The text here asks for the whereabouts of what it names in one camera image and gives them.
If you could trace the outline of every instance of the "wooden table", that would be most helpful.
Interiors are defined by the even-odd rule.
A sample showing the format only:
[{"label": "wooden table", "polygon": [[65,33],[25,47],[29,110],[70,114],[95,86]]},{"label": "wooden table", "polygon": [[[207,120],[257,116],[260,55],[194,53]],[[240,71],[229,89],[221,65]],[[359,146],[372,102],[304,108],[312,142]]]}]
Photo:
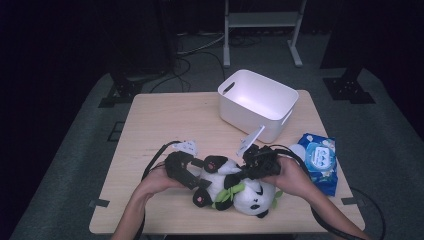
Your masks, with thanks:
[{"label": "wooden table", "polygon": [[[307,91],[299,90],[288,123],[273,144],[290,146],[304,133],[327,136],[321,119]],[[107,207],[96,206],[90,231],[113,233],[143,171],[162,145],[194,140],[197,158],[222,155],[243,164],[236,155],[240,140],[246,136],[219,117],[219,94],[164,93],[140,94],[134,98],[115,155],[99,199],[110,201]],[[158,159],[175,151],[172,147]],[[341,199],[352,197],[340,164],[338,186],[331,201],[361,229],[365,223],[357,205],[343,205]],[[301,198],[283,194],[277,208],[263,219],[247,216],[234,208],[216,211],[198,208],[192,203],[194,191],[170,189],[156,194],[146,205],[145,234],[246,234],[325,232]]]}]

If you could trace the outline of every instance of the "white plastic bin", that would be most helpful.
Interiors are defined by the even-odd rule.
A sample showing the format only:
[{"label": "white plastic bin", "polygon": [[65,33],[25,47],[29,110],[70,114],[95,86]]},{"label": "white plastic bin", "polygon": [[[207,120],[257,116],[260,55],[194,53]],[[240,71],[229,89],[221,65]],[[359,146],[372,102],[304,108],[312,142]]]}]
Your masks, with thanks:
[{"label": "white plastic bin", "polygon": [[258,140],[271,143],[281,134],[299,98],[296,90],[249,70],[239,70],[219,87],[223,120],[247,134],[264,125]]}]

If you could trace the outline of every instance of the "forearm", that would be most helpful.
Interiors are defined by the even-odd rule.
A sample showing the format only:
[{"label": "forearm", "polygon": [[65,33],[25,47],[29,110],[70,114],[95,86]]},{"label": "forearm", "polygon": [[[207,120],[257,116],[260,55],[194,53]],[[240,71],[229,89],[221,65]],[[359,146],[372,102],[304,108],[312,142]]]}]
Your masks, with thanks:
[{"label": "forearm", "polygon": [[143,191],[135,191],[131,196],[130,201],[125,207],[125,211],[119,221],[119,224],[112,236],[112,239],[134,239],[137,234],[143,219],[144,219],[144,208],[147,200],[152,197],[153,194],[147,194]]},{"label": "forearm", "polygon": [[329,199],[318,189],[314,189],[305,200],[318,215],[332,227],[350,235],[369,239],[369,237],[350,221]]}]

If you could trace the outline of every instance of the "human arm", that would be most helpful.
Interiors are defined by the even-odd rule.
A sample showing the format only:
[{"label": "human arm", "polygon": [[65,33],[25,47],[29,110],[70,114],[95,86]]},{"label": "human arm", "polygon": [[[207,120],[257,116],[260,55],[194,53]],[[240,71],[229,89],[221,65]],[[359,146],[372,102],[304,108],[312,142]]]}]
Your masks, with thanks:
[{"label": "human arm", "polygon": [[134,190],[111,239],[133,239],[143,222],[147,201],[156,193],[176,187],[184,188],[181,183],[168,178],[164,164],[158,163]]},{"label": "human arm", "polygon": [[281,166],[280,174],[265,177],[262,181],[305,199],[318,215],[334,228],[363,239],[370,239],[312,183],[293,159],[279,157],[277,161]]}]

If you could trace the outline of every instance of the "blue plastic bag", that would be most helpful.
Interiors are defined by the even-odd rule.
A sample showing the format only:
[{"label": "blue plastic bag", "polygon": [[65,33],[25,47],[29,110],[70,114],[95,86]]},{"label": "blue plastic bag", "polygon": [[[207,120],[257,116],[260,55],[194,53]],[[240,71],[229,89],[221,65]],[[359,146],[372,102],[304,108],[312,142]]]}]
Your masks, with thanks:
[{"label": "blue plastic bag", "polygon": [[336,195],[337,161],[334,138],[305,133],[298,144],[305,148],[305,165],[312,182],[324,194]]}]

